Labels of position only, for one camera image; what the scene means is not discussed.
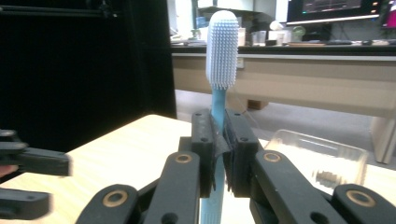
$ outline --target cup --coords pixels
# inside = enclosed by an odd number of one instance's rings
[[[276,44],[278,46],[282,46],[284,38],[285,38],[285,34],[283,34],[283,33],[276,34]]]

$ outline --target toothbrush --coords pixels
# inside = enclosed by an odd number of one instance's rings
[[[211,115],[219,133],[224,129],[226,91],[235,83],[238,54],[238,20],[226,10],[218,11],[210,19],[206,47],[206,77],[212,87]],[[216,190],[210,198],[202,199],[201,223],[220,224],[224,193],[224,165],[222,156],[216,163]]]

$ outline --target blue toothbrush handle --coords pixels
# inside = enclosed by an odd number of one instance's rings
[[[224,126],[225,96],[226,90],[217,90],[212,88],[212,117],[222,134]],[[220,224],[222,201],[224,194],[224,163],[220,156],[216,162],[216,190],[212,190],[210,198],[202,199],[201,223],[202,224]]]

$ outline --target floor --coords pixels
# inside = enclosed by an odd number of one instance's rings
[[[191,114],[210,108],[211,95],[176,90],[177,119],[191,122]],[[244,113],[253,132],[260,139],[270,140],[281,129],[305,133],[369,151],[368,163],[396,170],[396,158],[390,164],[375,161],[370,134],[371,117],[294,105],[270,103],[261,110]]]

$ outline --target white cabinet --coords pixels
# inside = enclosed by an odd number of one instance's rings
[[[237,10],[253,11],[253,0],[198,0],[198,8],[221,7]]]

